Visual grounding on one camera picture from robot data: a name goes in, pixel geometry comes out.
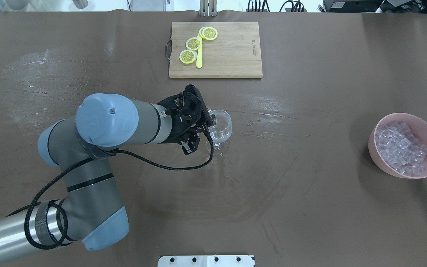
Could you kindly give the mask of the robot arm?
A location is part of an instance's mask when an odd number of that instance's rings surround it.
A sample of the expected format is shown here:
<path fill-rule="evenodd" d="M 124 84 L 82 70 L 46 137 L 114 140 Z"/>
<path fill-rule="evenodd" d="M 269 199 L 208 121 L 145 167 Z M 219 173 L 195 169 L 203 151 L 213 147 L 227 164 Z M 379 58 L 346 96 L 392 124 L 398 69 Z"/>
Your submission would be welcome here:
<path fill-rule="evenodd" d="M 197 150 L 200 134 L 213 147 L 209 127 L 215 124 L 215 115 L 193 85 L 158 103 L 115 93 L 86 97 L 75 116 L 40 135 L 40 157 L 61 174 L 29 205 L 0 220 L 0 264 L 77 241 L 88 251 L 99 251 L 122 240 L 129 232 L 129 219 L 109 159 L 127 154 L 161 169 L 198 169 L 205 163 L 169 167 L 122 147 L 179 144 L 188 155 Z"/>

